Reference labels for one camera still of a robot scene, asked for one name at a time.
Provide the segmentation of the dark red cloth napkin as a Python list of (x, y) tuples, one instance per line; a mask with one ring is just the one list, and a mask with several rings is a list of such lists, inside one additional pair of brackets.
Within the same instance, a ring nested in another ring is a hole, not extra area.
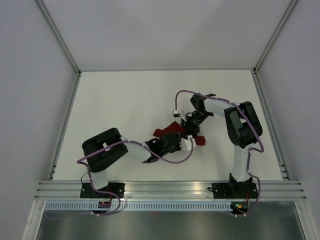
[[(157, 128), (154, 131), (153, 136), (157, 137), (157, 138), (160, 138), (160, 137), (164, 136), (167, 133), (180, 134), (180, 136), (182, 138), (187, 139), (186, 131), (176, 121), (172, 122), (169, 126), (167, 126), (164, 129)], [(204, 146), (206, 144), (206, 139), (205, 139), (204, 136), (193, 136), (193, 138), (194, 138), (195, 143), (196, 143), (197, 146)]]

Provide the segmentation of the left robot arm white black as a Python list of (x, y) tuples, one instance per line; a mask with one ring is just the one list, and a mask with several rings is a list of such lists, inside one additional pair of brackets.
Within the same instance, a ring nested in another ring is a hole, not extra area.
[(82, 143), (85, 156), (103, 150), (86, 159), (90, 179), (92, 181), (91, 191), (98, 198), (104, 198), (109, 193), (109, 182), (107, 179), (107, 168), (116, 161), (126, 156), (130, 159), (145, 164), (155, 163), (159, 157), (181, 150), (181, 136), (178, 133), (166, 133), (164, 136), (146, 141), (143, 148), (137, 144), (129, 143), (117, 128), (110, 128)]

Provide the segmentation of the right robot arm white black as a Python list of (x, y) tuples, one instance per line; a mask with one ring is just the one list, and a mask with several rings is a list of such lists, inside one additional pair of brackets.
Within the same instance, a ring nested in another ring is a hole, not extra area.
[(194, 94), (190, 102), (193, 112), (187, 113), (181, 125), (187, 135), (197, 136), (200, 125), (218, 115), (225, 119), (227, 134), (234, 145), (233, 166), (227, 183), (213, 183), (208, 187), (215, 199), (256, 199), (259, 186), (250, 173), (251, 152), (261, 144), (263, 129), (251, 102), (239, 104), (217, 97), (215, 94)]

